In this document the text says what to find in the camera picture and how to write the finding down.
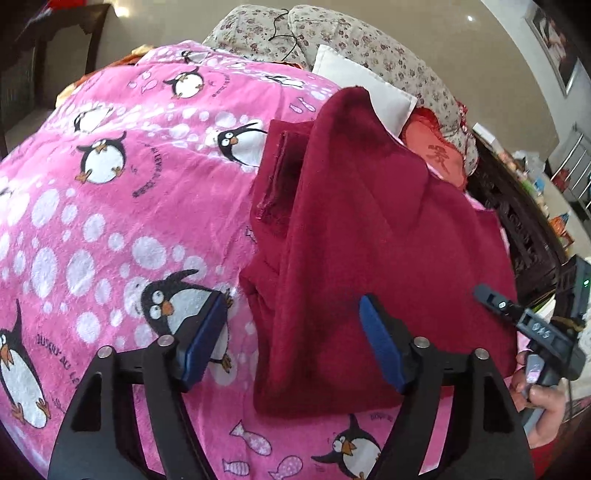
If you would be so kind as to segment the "red sleeve right forearm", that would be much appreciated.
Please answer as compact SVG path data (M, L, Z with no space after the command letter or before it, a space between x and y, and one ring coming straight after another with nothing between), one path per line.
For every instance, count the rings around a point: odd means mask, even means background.
M545 446L531 449L536 479L588 479L583 453L588 444L586 434L557 438Z

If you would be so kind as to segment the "person's right hand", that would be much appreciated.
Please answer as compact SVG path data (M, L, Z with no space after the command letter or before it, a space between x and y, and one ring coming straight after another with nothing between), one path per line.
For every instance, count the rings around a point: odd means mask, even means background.
M527 390L525 375L526 360L529 351L520 352L517 357L517 370L513 374L509 390L518 411L531 405L543 410L542 416L527 434L531 449L537 449L552 443L558 436L566 411L566 396L556 388L533 385L529 390L528 399L523 393Z

